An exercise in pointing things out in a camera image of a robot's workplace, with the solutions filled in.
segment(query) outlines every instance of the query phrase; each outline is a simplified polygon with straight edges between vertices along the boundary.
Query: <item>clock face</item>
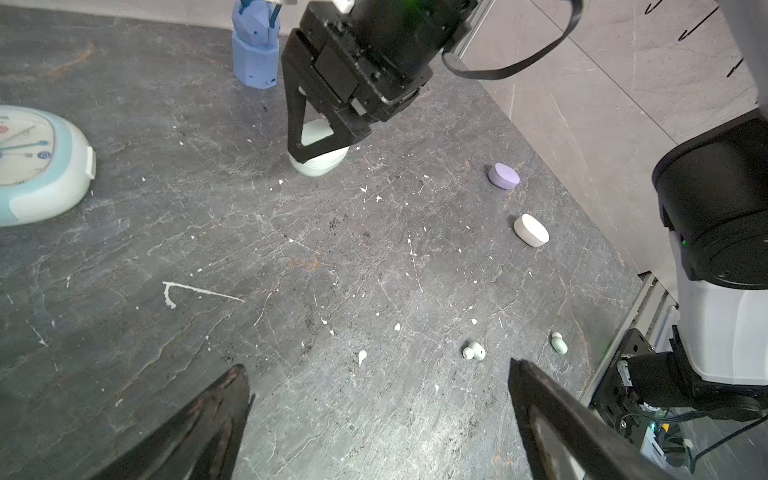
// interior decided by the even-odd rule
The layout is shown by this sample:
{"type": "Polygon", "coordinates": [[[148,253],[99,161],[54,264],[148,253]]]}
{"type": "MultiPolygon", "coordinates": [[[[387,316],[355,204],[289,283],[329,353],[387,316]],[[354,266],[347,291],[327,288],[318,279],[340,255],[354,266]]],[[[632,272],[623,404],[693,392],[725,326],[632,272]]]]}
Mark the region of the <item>clock face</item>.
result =
{"type": "Polygon", "coordinates": [[[21,184],[51,163],[53,127],[41,115],[0,106],[0,186],[21,184]]]}

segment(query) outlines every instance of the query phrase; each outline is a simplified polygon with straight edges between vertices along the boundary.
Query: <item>black strap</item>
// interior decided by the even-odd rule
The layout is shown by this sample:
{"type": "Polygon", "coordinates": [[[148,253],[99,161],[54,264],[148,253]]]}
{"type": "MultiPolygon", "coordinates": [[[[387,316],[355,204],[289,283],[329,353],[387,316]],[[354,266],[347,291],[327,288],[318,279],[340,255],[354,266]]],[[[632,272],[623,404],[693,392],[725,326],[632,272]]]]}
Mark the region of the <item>black strap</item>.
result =
{"type": "Polygon", "coordinates": [[[473,78],[475,80],[501,80],[502,78],[511,77],[512,75],[525,70],[537,61],[541,60],[547,53],[560,45],[560,43],[565,40],[565,38],[568,37],[572,31],[574,31],[574,28],[576,28],[576,25],[578,25],[578,21],[581,19],[581,10],[584,7],[584,3],[582,0],[568,1],[571,3],[572,7],[571,21],[568,23],[568,27],[566,27],[563,35],[525,60],[520,60],[517,63],[509,65],[508,67],[499,68],[498,70],[461,70],[448,64],[448,62],[445,60],[445,56],[449,52],[443,51],[442,62],[446,67],[448,67],[451,73],[462,78],[473,78]]]}

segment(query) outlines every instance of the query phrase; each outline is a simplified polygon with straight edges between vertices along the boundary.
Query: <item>blue figurine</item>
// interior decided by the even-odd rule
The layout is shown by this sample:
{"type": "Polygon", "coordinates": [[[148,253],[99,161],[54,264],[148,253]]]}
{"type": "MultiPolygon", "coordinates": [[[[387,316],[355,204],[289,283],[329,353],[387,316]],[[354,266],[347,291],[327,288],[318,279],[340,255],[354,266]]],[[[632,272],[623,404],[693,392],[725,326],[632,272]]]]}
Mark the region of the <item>blue figurine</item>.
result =
{"type": "Polygon", "coordinates": [[[266,89],[277,84],[280,62],[280,4],[264,0],[238,0],[232,11],[232,69],[249,87],[266,89]]]}

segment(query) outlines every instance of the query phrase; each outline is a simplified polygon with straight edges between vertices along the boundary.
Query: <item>alarm clock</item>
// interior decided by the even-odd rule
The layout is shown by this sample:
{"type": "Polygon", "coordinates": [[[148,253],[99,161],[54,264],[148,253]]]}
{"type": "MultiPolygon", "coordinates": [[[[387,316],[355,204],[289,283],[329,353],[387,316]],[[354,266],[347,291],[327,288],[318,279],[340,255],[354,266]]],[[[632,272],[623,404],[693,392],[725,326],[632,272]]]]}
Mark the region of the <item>alarm clock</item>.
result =
{"type": "Polygon", "coordinates": [[[94,150],[79,128],[46,111],[0,105],[0,227],[64,213],[95,178],[94,150]]]}

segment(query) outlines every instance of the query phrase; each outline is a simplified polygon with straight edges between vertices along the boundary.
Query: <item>purple oval object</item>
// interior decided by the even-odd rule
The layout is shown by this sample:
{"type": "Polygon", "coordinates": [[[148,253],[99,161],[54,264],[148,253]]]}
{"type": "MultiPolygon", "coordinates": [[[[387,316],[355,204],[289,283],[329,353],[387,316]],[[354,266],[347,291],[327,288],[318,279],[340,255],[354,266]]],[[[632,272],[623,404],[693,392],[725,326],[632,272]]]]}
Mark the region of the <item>purple oval object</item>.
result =
{"type": "Polygon", "coordinates": [[[520,183],[518,172],[504,164],[494,165],[488,172],[488,179],[496,187],[503,188],[504,190],[511,190],[520,183]]]}

